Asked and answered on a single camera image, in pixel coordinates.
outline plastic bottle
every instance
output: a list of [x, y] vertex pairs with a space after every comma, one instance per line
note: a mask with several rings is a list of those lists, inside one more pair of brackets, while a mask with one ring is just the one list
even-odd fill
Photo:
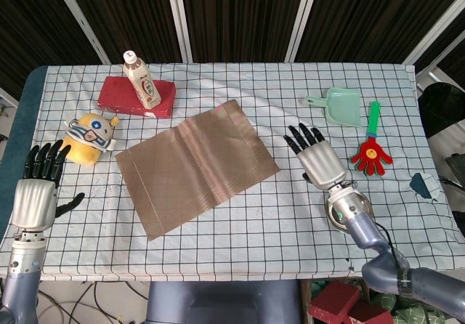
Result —
[[123, 54], [123, 71], [136, 89], [137, 97], [144, 108], [151, 109], [161, 102], [160, 94], [153, 84], [152, 76], [145, 62], [136, 56], [132, 50]]

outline bottle cap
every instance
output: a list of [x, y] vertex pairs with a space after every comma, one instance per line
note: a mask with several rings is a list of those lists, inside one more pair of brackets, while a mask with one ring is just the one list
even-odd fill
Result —
[[124, 62], [126, 64], [134, 64], [137, 61], [137, 55], [132, 50], [128, 50], [123, 54]]

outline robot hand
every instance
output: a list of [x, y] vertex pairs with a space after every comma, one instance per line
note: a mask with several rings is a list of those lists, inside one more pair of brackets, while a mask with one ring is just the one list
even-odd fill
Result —
[[293, 126], [289, 126], [302, 149], [287, 135], [284, 136], [284, 140], [296, 153], [304, 167], [303, 177], [320, 190], [325, 191], [341, 184], [346, 178], [346, 169], [342, 166], [341, 160], [329, 142], [316, 128], [312, 128], [313, 134], [302, 123], [299, 123], [299, 128], [304, 133], [308, 143]]
[[12, 223], [28, 232], [42, 232], [50, 228], [56, 217], [71, 211], [82, 202], [79, 193], [70, 203], [57, 207], [57, 188], [66, 155], [71, 146], [58, 150], [63, 141], [53, 146], [34, 146], [24, 165], [23, 179], [16, 186]]

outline red hand-shaped toy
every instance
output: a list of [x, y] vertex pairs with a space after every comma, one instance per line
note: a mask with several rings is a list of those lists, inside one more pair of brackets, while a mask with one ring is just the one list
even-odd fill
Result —
[[361, 144], [358, 153], [350, 158], [350, 161], [357, 163], [355, 164], [357, 170], [364, 171], [369, 176], [373, 174], [384, 175], [385, 170], [381, 161], [385, 164], [392, 164], [392, 158], [376, 143], [375, 137], [369, 137], [366, 142]]
[[350, 158], [358, 171], [364, 171], [371, 176], [373, 174], [384, 175], [385, 170], [381, 161], [392, 164], [392, 158], [376, 143], [376, 128], [378, 127], [380, 104], [375, 101], [371, 103], [370, 120], [368, 121], [368, 140], [360, 145], [356, 155]]

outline red box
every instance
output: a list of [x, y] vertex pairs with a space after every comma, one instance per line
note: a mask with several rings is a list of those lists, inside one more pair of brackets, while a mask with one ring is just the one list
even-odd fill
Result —
[[157, 118], [170, 118], [173, 111], [176, 86], [173, 82], [153, 81], [161, 103], [153, 109], [144, 108], [137, 97], [131, 81], [126, 77], [108, 76], [103, 83], [97, 105], [104, 111], [125, 113], [127, 115], [138, 115]]
[[391, 314], [384, 308], [358, 302], [344, 319], [344, 324], [393, 324]]
[[327, 324], [341, 324], [360, 298], [353, 285], [331, 282], [309, 305], [309, 314]]

